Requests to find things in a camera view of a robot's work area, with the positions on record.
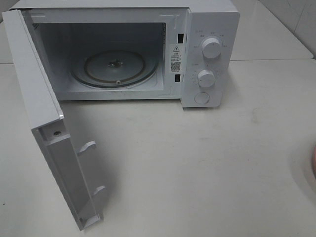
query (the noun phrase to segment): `sticker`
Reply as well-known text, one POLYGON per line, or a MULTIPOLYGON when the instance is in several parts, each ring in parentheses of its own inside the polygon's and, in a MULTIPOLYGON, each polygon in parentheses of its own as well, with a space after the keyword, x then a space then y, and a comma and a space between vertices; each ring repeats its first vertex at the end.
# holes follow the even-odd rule
POLYGON ((171 73, 179 74, 182 71, 182 57, 184 55, 183 44, 171 44, 169 47, 170 52, 170 71, 171 73))

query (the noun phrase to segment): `white countertop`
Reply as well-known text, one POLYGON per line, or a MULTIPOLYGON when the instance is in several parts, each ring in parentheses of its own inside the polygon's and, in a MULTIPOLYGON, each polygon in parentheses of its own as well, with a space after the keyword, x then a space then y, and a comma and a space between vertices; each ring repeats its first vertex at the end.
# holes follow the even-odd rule
MULTIPOLYGON (((232 0, 240 11, 231 60, 311 59, 313 55, 257 0, 232 0)), ((12 63, 3 23, 0 64, 12 63)))
POLYGON ((231 62, 218 109, 61 103, 107 178, 105 218, 83 232, 29 130, 13 65, 0 71, 0 236, 315 237, 315 60, 231 62))

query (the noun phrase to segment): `open microwave door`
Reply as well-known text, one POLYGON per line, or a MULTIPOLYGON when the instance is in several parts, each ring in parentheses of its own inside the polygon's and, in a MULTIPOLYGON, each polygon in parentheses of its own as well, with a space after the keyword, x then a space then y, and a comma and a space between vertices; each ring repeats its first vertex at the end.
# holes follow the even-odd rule
POLYGON ((20 10, 3 13, 15 70, 22 91, 31 131, 74 216, 78 227, 99 221, 93 194, 82 172, 79 156, 94 142, 75 150, 64 124, 64 115, 29 31, 32 21, 20 10))

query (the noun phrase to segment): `microwave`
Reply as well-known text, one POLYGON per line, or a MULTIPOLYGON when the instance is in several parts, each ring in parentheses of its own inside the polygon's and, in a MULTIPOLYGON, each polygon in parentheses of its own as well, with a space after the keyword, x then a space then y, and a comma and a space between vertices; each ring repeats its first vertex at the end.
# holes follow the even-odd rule
POLYGON ((99 221, 60 100, 220 105, 239 13, 229 0, 20 0, 3 13, 31 131, 80 230, 99 221))

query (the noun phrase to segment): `timer knob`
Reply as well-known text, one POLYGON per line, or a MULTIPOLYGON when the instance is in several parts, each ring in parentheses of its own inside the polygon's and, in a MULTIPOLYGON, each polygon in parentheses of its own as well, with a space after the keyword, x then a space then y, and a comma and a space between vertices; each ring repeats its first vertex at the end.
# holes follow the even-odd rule
POLYGON ((216 81, 215 75, 210 70, 203 70, 197 75, 197 82, 200 87, 211 87, 216 81))
POLYGON ((208 38, 202 43, 202 52, 205 58, 216 58, 221 54, 222 42, 218 38, 208 38))

